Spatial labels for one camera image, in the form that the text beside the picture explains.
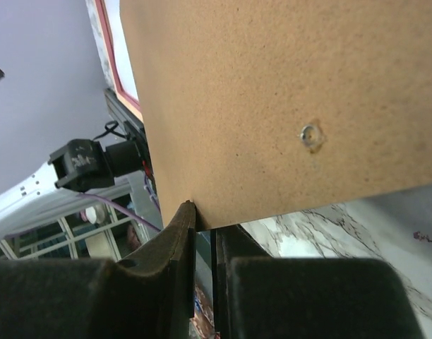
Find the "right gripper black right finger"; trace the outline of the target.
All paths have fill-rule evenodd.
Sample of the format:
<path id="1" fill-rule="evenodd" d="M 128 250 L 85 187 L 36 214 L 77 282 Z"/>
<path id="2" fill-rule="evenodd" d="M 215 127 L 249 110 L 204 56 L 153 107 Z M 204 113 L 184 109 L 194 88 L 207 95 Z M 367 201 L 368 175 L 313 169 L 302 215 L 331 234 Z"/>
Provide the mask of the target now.
<path id="1" fill-rule="evenodd" d="M 275 258 L 241 226 L 213 230 L 223 338 L 422 338 L 402 281 L 372 258 Z"/>

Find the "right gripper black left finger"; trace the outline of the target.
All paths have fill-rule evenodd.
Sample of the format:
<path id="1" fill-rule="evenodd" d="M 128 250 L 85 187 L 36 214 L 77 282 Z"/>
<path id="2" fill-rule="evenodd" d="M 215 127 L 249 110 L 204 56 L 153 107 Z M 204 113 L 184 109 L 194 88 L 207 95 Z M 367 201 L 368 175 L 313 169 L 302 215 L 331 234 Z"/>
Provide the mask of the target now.
<path id="1" fill-rule="evenodd" d="M 0 261 L 0 338 L 187 338 L 196 207 L 120 262 Z"/>

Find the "brown fibreboard backing board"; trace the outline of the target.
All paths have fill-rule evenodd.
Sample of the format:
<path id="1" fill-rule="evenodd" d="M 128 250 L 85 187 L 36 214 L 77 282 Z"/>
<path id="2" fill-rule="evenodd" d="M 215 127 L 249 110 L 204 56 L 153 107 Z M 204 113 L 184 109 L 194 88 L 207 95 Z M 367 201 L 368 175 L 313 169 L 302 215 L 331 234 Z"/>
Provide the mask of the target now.
<path id="1" fill-rule="evenodd" d="M 432 1 L 122 1 L 162 220 L 432 184 Z"/>

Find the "pink wooden picture frame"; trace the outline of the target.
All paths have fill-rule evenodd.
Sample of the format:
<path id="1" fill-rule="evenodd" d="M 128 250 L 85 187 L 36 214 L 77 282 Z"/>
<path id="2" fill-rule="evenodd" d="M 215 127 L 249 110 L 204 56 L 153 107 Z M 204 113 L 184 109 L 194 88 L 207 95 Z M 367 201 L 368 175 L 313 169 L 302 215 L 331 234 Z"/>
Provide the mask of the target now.
<path id="1" fill-rule="evenodd" d="M 102 32 L 104 56 L 117 99 L 134 116 L 143 121 L 133 70 L 121 23 L 120 1 L 94 1 L 97 26 Z"/>

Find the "building photo print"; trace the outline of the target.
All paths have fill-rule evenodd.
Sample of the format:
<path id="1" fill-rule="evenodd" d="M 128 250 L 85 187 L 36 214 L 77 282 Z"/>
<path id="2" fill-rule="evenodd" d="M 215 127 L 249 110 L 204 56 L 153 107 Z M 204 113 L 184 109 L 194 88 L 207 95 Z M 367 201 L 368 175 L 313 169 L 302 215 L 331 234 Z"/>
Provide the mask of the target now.
<path id="1" fill-rule="evenodd" d="M 121 87 L 126 94 L 135 101 L 138 101 L 133 70 L 131 68 L 124 30 L 121 24 L 120 0 L 105 0 L 104 4 L 112 34 L 116 72 L 121 82 Z"/>

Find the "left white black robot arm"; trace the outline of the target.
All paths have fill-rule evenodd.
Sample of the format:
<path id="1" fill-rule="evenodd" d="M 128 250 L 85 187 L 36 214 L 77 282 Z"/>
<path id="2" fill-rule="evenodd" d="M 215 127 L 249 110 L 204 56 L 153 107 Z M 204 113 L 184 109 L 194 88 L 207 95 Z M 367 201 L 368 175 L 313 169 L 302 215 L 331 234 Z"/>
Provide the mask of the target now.
<path id="1" fill-rule="evenodd" d="M 0 241 L 44 223 L 84 194 L 108 196 L 125 184 L 127 175 L 150 168 L 144 141 L 107 147 L 88 139 L 69 141 L 34 174 L 0 195 Z"/>

